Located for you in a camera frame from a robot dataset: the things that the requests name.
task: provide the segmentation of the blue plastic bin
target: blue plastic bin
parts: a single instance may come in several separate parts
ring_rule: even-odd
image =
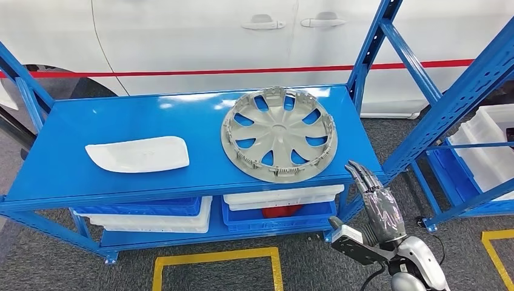
[[[444,173],[436,173],[436,176],[445,175],[449,178],[440,179],[438,177],[438,180],[450,201],[459,201],[457,204],[460,204],[462,201],[467,201],[483,193],[473,178],[473,174],[467,167],[466,162],[457,155],[454,149],[434,150],[433,154],[444,169]],[[466,211],[460,216],[474,217],[511,214],[514,214],[514,200],[501,200],[486,202]]]
[[[231,211],[229,205],[222,202],[223,221],[229,227],[229,232],[240,232],[262,229],[289,229],[299,226],[327,226],[328,218],[336,215],[336,204],[322,202],[305,204],[293,216],[279,218],[264,218],[261,209]]]
[[[196,216],[201,197],[74,207],[77,213]]]

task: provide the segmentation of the robotic hand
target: robotic hand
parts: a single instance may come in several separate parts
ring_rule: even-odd
[[[336,216],[329,221],[332,247],[362,265],[375,262],[382,269],[366,280],[361,288],[376,275],[389,268],[393,291],[450,291],[441,266],[432,251],[421,239],[408,236],[396,200],[388,188],[367,168],[349,161],[345,166],[357,184],[364,200],[369,224],[361,231],[345,225]]]

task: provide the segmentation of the red object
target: red object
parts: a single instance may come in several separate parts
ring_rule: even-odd
[[[277,218],[292,216],[297,212],[303,205],[290,205],[290,206],[279,206],[271,208],[263,208],[262,215],[264,218]]]
[[[421,62],[424,68],[466,67],[473,59],[449,59],[445,61]],[[176,76],[176,75],[219,75],[219,74],[252,74],[252,73],[293,73],[293,72],[325,72],[348,71],[352,65],[325,65],[318,67],[286,67],[267,69],[234,69],[234,70],[200,70],[200,71],[163,71],[163,72],[30,72],[34,78],[81,78],[81,77],[128,77],[128,76]],[[403,69],[401,62],[373,64],[372,70]],[[0,72],[0,79],[6,78]]]

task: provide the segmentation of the white plastic bin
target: white plastic bin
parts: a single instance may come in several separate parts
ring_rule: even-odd
[[[200,212],[196,216],[88,214],[91,224],[117,232],[187,232],[206,233],[209,230],[212,196],[202,197]]]
[[[482,106],[476,115],[448,138],[453,145],[486,142],[506,142],[506,129],[514,127],[514,104]],[[514,177],[514,150],[510,147],[482,147],[455,149],[474,175],[476,183],[485,192]],[[514,192],[496,198],[514,199]]]
[[[344,185],[223,195],[229,209],[248,210],[333,201]]]

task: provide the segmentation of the gray carpet floor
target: gray carpet floor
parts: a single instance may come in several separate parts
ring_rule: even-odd
[[[57,82],[46,84],[52,92]],[[91,96],[98,93],[86,86]],[[69,96],[57,90],[53,96]],[[28,117],[14,113],[24,124]],[[417,121],[368,119],[363,121],[378,158],[383,162],[405,138]],[[19,147],[0,135],[0,191],[6,193],[22,161]],[[437,258],[442,257],[439,241],[416,226],[415,217],[429,215],[426,199],[410,172],[399,175],[390,187],[406,220],[407,232],[425,240]],[[67,210],[43,214],[73,228]],[[366,222],[360,213],[351,225]],[[481,242],[485,230],[511,229],[511,216],[456,219],[439,225],[435,233],[444,243],[442,265],[452,290],[507,290]],[[93,228],[98,236],[99,229]],[[514,275],[514,239],[494,242],[507,271]],[[115,265],[66,243],[8,221],[0,233],[0,290],[151,290],[153,267],[159,256],[172,256],[255,247],[279,249],[285,290],[359,290],[365,278],[378,266],[363,267],[331,249],[320,234],[275,236],[259,239],[213,242],[190,246],[121,252]],[[165,267],[163,290],[273,290],[268,258]],[[390,290],[389,276],[375,278],[367,290]]]

